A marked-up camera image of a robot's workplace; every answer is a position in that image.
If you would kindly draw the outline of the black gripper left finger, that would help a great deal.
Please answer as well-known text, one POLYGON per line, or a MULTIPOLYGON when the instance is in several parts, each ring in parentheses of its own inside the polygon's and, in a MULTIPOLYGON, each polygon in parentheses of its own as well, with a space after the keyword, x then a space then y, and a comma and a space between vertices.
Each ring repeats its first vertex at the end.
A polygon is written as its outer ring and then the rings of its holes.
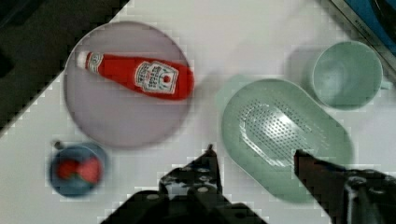
POLYGON ((217 153, 209 144, 203 155, 184 167, 178 167, 164 175, 159 181, 160 193, 170 200, 176 196, 186 196, 194 187, 213 187, 222 192, 217 153))

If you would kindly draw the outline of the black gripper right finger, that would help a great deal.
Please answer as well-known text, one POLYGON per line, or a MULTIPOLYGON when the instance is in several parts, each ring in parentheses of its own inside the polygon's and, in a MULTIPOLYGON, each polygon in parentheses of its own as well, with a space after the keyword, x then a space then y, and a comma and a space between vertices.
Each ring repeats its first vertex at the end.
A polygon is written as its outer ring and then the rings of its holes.
POLYGON ((347 169, 297 150, 294 173, 332 224, 396 224, 395 178, 373 169, 347 169))

